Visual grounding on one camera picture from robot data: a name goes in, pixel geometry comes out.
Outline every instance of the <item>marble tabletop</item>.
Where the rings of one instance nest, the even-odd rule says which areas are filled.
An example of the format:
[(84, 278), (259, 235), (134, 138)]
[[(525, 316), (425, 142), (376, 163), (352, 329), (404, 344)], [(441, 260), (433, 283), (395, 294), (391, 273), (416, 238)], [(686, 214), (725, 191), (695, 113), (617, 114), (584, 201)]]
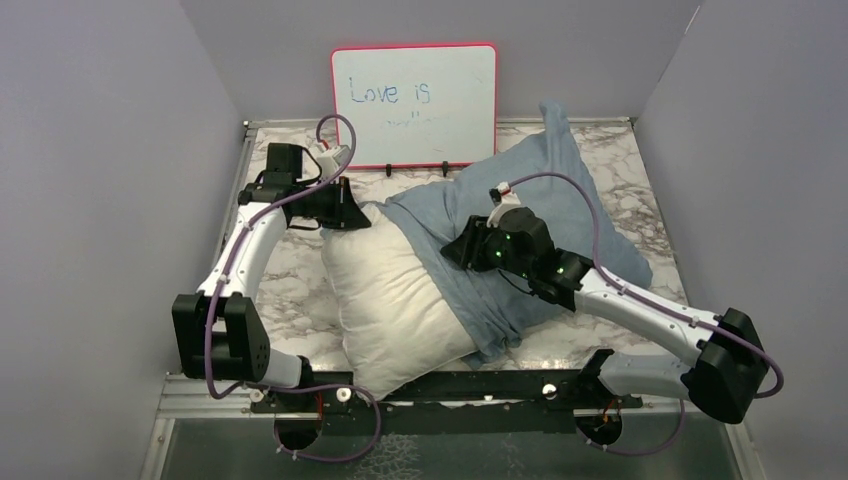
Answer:
[[(264, 168), (268, 144), (286, 142), (304, 145), (317, 152), (313, 128), (262, 128), (247, 178), (252, 180)], [(498, 150), (517, 144), (529, 134), (543, 130), (538, 124), (498, 127)], [(683, 287), (665, 228), (660, 219), (648, 176), (629, 124), (575, 124), (572, 133), (583, 161), (595, 179), (604, 208), (616, 228), (633, 241), (654, 272), (651, 290), (677, 302), (685, 302)], [(322, 133), (331, 144), (332, 131)], [(304, 162), (306, 176), (317, 170)], [(357, 201), (383, 201), (415, 185), (442, 181), (438, 169), (384, 172), (349, 172)], [(338, 304), (321, 261), (318, 232), (289, 230), (271, 259), (255, 299), (273, 348), (309, 357), (315, 370), (350, 370), (342, 350)], [(560, 317), (526, 331), (518, 348), (508, 350), (485, 370), (581, 368), (598, 348), (614, 348), (627, 353), (660, 353), (648, 340), (606, 320), (586, 314), (564, 313)], [(467, 370), (462, 361), (442, 370)]]

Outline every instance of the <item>blue fabric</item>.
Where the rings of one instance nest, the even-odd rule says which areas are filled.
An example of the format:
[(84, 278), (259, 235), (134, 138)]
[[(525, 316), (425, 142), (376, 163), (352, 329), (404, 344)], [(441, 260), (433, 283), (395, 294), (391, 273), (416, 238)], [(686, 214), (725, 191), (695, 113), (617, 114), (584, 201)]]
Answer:
[[(496, 272), (458, 269), (442, 257), (442, 246), (456, 239), (471, 215), (493, 208), (489, 189), (525, 175), (555, 171), (574, 178), (592, 198), (600, 215), (603, 265), (640, 287), (651, 283), (651, 269), (636, 247), (615, 231), (604, 211), (595, 182), (571, 136), (565, 109), (555, 102), (540, 105), (545, 131), (525, 138), (506, 152), (477, 162), (453, 182), (421, 185), (379, 204), (403, 231), (416, 255), (480, 352), (466, 359), (472, 366), (497, 359), (506, 346), (516, 347), (527, 327), (543, 323), (564, 309), (518, 292)], [(515, 188), (521, 203), (544, 220), (557, 247), (591, 258), (592, 220), (580, 194), (562, 179), (544, 177)], [(526, 282), (511, 276), (514, 283)]]

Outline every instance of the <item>gray wall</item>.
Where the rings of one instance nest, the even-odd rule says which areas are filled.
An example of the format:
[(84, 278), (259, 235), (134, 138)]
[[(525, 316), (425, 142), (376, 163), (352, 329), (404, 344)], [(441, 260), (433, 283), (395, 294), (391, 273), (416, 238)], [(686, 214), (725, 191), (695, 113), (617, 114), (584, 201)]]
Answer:
[(240, 136), (176, 0), (0, 2), (0, 478), (137, 478)]
[(848, 477), (846, 26), (707, 0), (636, 125), (692, 302), (747, 311), (786, 371), (749, 414), (772, 479)]
[(339, 46), (491, 41), (499, 114), (634, 116), (700, 0), (181, 0), (233, 101), (250, 119), (333, 108)]

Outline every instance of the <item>metal frame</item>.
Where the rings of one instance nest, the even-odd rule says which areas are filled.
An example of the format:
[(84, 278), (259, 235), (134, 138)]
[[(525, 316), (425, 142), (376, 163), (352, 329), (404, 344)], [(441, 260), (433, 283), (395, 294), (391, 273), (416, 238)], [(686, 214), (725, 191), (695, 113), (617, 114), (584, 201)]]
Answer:
[[(521, 126), (539, 124), (540, 117), (506, 117), (498, 118), (499, 127)], [(629, 117), (614, 118), (573, 118), (569, 119), (571, 124), (577, 125), (625, 125), (633, 129), (633, 119)], [(242, 143), (241, 154), (238, 159), (236, 175), (230, 188), (230, 208), (224, 213), (219, 238), (221, 244), (216, 248), (210, 262), (210, 268), (214, 267), (220, 255), (226, 239), (233, 226), (233, 215), (236, 211), (236, 196), (242, 188), (247, 177), (250, 159), (256, 143), (256, 136), (260, 128), (303, 128), (314, 126), (317, 119), (307, 120), (260, 120), (244, 122), (245, 137)], [(219, 389), (227, 386), (220, 382)], [(171, 440), (173, 438), (174, 425), (178, 419), (278, 419), (278, 420), (309, 420), (318, 419), (315, 413), (253, 413), (251, 412), (251, 401), (248, 397), (249, 390), (237, 389), (233, 394), (223, 400), (213, 400), (203, 382), (188, 379), (183, 375), (166, 374), (159, 405), (156, 410), (156, 419), (148, 444), (147, 455), (139, 475), (140, 479), (159, 479), (164, 471)], [(641, 409), (626, 410), (624, 415), (647, 415), (658, 413), (669, 413), (679, 409), (678, 402), (673, 399), (645, 397), (644, 407)], [(697, 412), (698, 409), (687, 402), (687, 412)], [(599, 411), (594, 409), (575, 409), (574, 415), (594, 415)], [(726, 425), (728, 439), (734, 456), (742, 475), (748, 480), (765, 480), (765, 472), (757, 455), (756, 448), (751, 439), (747, 426)]]

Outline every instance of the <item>purple cable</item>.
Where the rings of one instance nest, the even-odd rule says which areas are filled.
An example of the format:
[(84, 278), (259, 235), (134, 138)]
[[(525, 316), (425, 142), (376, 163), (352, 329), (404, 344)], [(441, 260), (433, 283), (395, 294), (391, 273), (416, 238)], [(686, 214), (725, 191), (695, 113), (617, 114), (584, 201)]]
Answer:
[(307, 460), (315, 460), (317, 462), (323, 463), (347, 463), (353, 460), (362, 457), (367, 454), (371, 450), (377, 446), (377, 442), (380, 440), (380, 430), (382, 429), (383, 419), (380, 415), (380, 406), (377, 404), (377, 400), (374, 399), (374, 396), (368, 390), (365, 390), (362, 387), (357, 387), (354, 385), (343, 385), (339, 383), (327, 384), (327, 385), (318, 385), (316, 387), (308, 387), (308, 388), (279, 388), (279, 387), (271, 387), (271, 390), (280, 393), (314, 393), (320, 392), (322, 390), (333, 390), (337, 388), (349, 388), (351, 390), (355, 390), (368, 398), (368, 401), (371, 403), (371, 406), (374, 408), (374, 413), (377, 416), (377, 425), (374, 427), (374, 435), (371, 437), (371, 440), (368, 442), (362, 450), (352, 453), (350, 455), (346, 455), (344, 457), (322, 457), (320, 455), (312, 455), (309, 453), (300, 453), (297, 450), (290, 450), (286, 448), (283, 443), (280, 441), (280, 430), (277, 427), (276, 423), (274, 424), (274, 440), (277, 442), (278, 452), (286, 452), (292, 455), (292, 458), (305, 458)]
[(683, 400), (680, 401), (680, 417), (677, 419), (677, 427), (674, 429), (674, 433), (671, 434), (668, 439), (660, 445), (656, 447), (649, 448), (648, 450), (641, 451), (630, 451), (630, 450), (618, 450), (616, 448), (606, 447), (604, 445), (599, 445), (592, 440), (589, 440), (589, 437), (586, 436), (585, 433), (577, 429), (577, 433), (586, 440), (586, 444), (590, 447), (597, 448), (598, 450), (603, 451), (604, 453), (612, 453), (613, 455), (621, 455), (622, 457), (646, 457), (648, 455), (653, 455), (655, 453), (659, 453), (666, 448), (670, 447), (674, 442), (677, 441), (677, 437), (680, 436), (680, 432), (683, 431), (683, 425), (686, 423), (686, 406)]
[[(723, 328), (719, 328), (715, 325), (711, 325), (709, 323), (704, 323), (704, 322), (701, 322), (700, 320), (696, 320), (696, 319), (694, 319), (694, 318), (692, 318), (688, 315), (684, 315), (682, 313), (675, 312), (674, 310), (672, 310), (672, 309), (670, 309), (670, 308), (668, 308), (664, 305), (661, 305), (661, 304), (655, 302), (654, 300), (651, 300), (650, 298), (645, 297), (644, 295), (640, 295), (640, 294), (633, 292), (629, 289), (625, 289), (620, 283), (618, 283), (618, 281), (616, 281), (610, 274), (608, 274), (606, 272), (606, 269), (601, 264), (600, 253), (599, 253), (599, 251), (600, 251), (601, 227), (600, 227), (600, 222), (598, 221), (598, 212), (595, 210), (595, 206), (592, 204), (592, 199), (589, 198), (589, 194), (586, 193), (586, 190), (579, 183), (577, 183), (573, 178), (569, 177), (568, 175), (558, 173), (558, 172), (539, 172), (539, 173), (533, 173), (531, 175), (527, 175), (525, 177), (521, 177), (518, 180), (513, 180), (512, 182), (509, 182), (509, 188), (511, 188), (511, 189), (515, 188), (517, 185), (520, 185), (520, 184), (522, 184), (522, 183), (524, 183), (528, 180), (532, 180), (534, 178), (539, 178), (539, 177), (557, 177), (557, 178), (560, 178), (562, 180), (565, 180), (566, 182), (570, 183), (571, 186), (573, 186), (575, 189), (577, 189), (577, 191), (580, 193), (580, 196), (583, 197), (583, 200), (586, 202), (586, 206), (589, 207), (589, 213), (592, 215), (592, 261), (595, 264), (595, 269), (598, 271), (598, 274), (600, 274), (601, 278), (603, 278), (604, 281), (606, 281), (607, 283), (609, 283), (610, 285), (612, 285), (613, 287), (618, 289), (619, 292), (622, 292), (622, 293), (628, 295), (629, 297), (635, 299), (636, 301), (641, 302), (643, 305), (646, 305), (650, 308), (653, 308), (653, 309), (655, 309), (659, 312), (662, 312), (662, 313), (664, 313), (664, 314), (666, 314), (670, 317), (684, 321), (684, 322), (690, 324), (693, 328), (694, 327), (701, 327), (701, 328), (705, 328), (707, 330), (710, 330), (713, 333), (717, 333), (717, 334), (737, 343), (738, 345), (741, 345), (741, 346), (747, 348), (748, 350), (750, 350), (751, 352), (755, 353), (757, 356), (762, 358), (769, 365), (769, 367), (771, 367), (771, 369), (774, 370), (776, 382), (775, 382), (774, 387), (772, 387), (770, 390), (767, 390), (767, 391), (761, 392), (761, 393), (757, 393), (756, 395), (754, 395), (754, 398), (771, 397), (771, 396), (777, 394), (777, 392), (779, 392), (780, 390), (783, 389), (783, 371), (777, 365), (777, 362), (775, 362), (774, 359), (771, 358), (768, 354), (766, 354), (766, 352), (764, 352), (761, 348), (758, 348), (756, 345), (753, 345), (752, 343), (748, 342), (747, 340), (745, 340), (745, 339), (743, 339), (743, 338), (739, 337), (738, 335), (735, 335), (731, 332), (728, 332), (727, 330), (724, 330)], [(684, 423), (683, 416), (685, 415), (685, 411), (683, 409), (683, 401), (682, 400), (680, 402), (680, 406), (681, 406), (681, 408), (680, 408), (681, 420), (680, 420), (680, 423), (678, 424), (678, 428), (677, 428), (677, 430), (675, 430), (674, 434), (671, 437), (669, 437), (669, 439), (665, 443), (663, 443), (662, 445), (660, 445), (657, 448), (653, 448), (651, 450), (648, 450), (649, 453), (622, 452), (622, 451), (614, 451), (613, 453), (617, 453), (619, 455), (627, 455), (627, 456), (640, 456), (640, 455), (643, 455), (643, 454), (657, 453), (657, 452), (659, 452), (659, 451), (661, 451), (665, 448), (668, 448), (669, 445), (674, 443), (674, 441), (677, 439), (678, 434), (680, 433), (680, 431), (683, 428), (683, 423)]]
[[(236, 261), (238, 253), (241, 250), (241, 245), (242, 245), (242, 243), (244, 243), (244, 239), (247, 237), (247, 233), (250, 230), (253, 229), (253, 226), (256, 225), (256, 223), (262, 217), (264, 217), (268, 213), (273, 212), (274, 210), (276, 210), (276, 209), (278, 209), (278, 208), (280, 208), (280, 207), (282, 207), (282, 206), (284, 206), (288, 203), (291, 203), (291, 202), (293, 202), (297, 199), (303, 198), (307, 195), (311, 195), (311, 194), (317, 192), (318, 190), (326, 187), (327, 185), (330, 185), (337, 178), (339, 178), (341, 176), (342, 172), (344, 172), (344, 170), (350, 165), (351, 160), (353, 160), (353, 155), (356, 152), (356, 131), (354, 130), (353, 125), (351, 125), (350, 121), (347, 118), (345, 118), (342, 115), (335, 114), (335, 113), (330, 114), (330, 115), (325, 115), (320, 120), (318, 120), (318, 125), (315, 128), (315, 138), (319, 142), (321, 141), (321, 127), (324, 125), (324, 123), (327, 120), (330, 120), (331, 118), (341, 120), (341, 122), (344, 123), (345, 126), (347, 126), (348, 130), (350, 130), (350, 154), (347, 156), (344, 163), (339, 165), (338, 170), (336, 170), (326, 181), (318, 182), (318, 184), (316, 184), (312, 188), (306, 189), (302, 192), (298, 192), (294, 195), (288, 196), (286, 198), (283, 198), (282, 200), (274, 202), (274, 203), (268, 205), (267, 207), (263, 208), (259, 212), (257, 212), (256, 215), (254, 215), (253, 217), (251, 217), (247, 221), (247, 223), (242, 227), (241, 231), (238, 233), (238, 236), (236, 237), (235, 241), (233, 242), (233, 247), (230, 250), (229, 255), (227, 256), (227, 260), (224, 262), (224, 266), (223, 266), (223, 269), (222, 269), (223, 271), (221, 272), (222, 277), (226, 277), (230, 274), (230, 271), (232, 271), (233, 264)], [(203, 342), (203, 365), (204, 365), (205, 376), (206, 376), (206, 387), (209, 389), (209, 395), (216, 400), (220, 400), (220, 399), (226, 397), (227, 395), (232, 393), (236, 388), (238, 388), (240, 385), (242, 385), (244, 383), (244, 382), (235, 382), (232, 385), (230, 385), (229, 387), (227, 387), (223, 392), (218, 392), (215, 389), (215, 381), (214, 381), (214, 376), (213, 376), (213, 373), (212, 373), (212, 325), (215, 323), (215, 311), (218, 307), (218, 300), (221, 297), (221, 290), (223, 288), (224, 288), (224, 280), (219, 279), (215, 283), (215, 290), (212, 292), (212, 297), (209, 299), (209, 311), (207, 312), (207, 315), (206, 315), (206, 329), (205, 329), (205, 332), (204, 332), (205, 335), (204, 335), (204, 338), (203, 338), (203, 340), (204, 340), (204, 342)], [(303, 458), (308, 458), (308, 459), (322, 461), (322, 462), (330, 462), (330, 463), (348, 462), (348, 461), (357, 459), (357, 458), (361, 457), (362, 455), (365, 455), (366, 453), (368, 453), (372, 448), (374, 448), (374, 445), (377, 444), (377, 441), (380, 438), (380, 427), (382, 425), (382, 419), (380, 418), (380, 407), (377, 405), (377, 401), (374, 399), (374, 397), (371, 395), (371, 393), (369, 393), (368, 391), (366, 391), (365, 389), (363, 389), (361, 387), (357, 387), (357, 386), (354, 386), (354, 385), (333, 384), (333, 385), (320, 385), (320, 386), (317, 386), (317, 387), (302, 388), (302, 389), (284, 389), (284, 388), (277, 388), (277, 387), (270, 387), (270, 388), (274, 391), (281, 392), (281, 393), (310, 393), (310, 392), (317, 392), (317, 391), (320, 391), (320, 390), (327, 390), (327, 389), (331, 389), (331, 388), (350, 388), (352, 390), (355, 390), (355, 391), (360, 392), (363, 395), (365, 395), (371, 401), (372, 405), (374, 405), (374, 411), (377, 414), (377, 427), (376, 427), (375, 432), (374, 432), (374, 437), (371, 439), (371, 442), (368, 444), (368, 446), (366, 446), (365, 449), (363, 449), (360, 452), (357, 452), (356, 454), (348, 455), (346, 457), (339, 457), (338, 459), (327, 458), (327, 457), (319, 457), (319, 456), (309, 455), (309, 454), (300, 455)], [(287, 451), (288, 453), (294, 454), (294, 452), (289, 451), (288, 449), (286, 449), (282, 445), (280, 445), (280, 447), (283, 450)]]

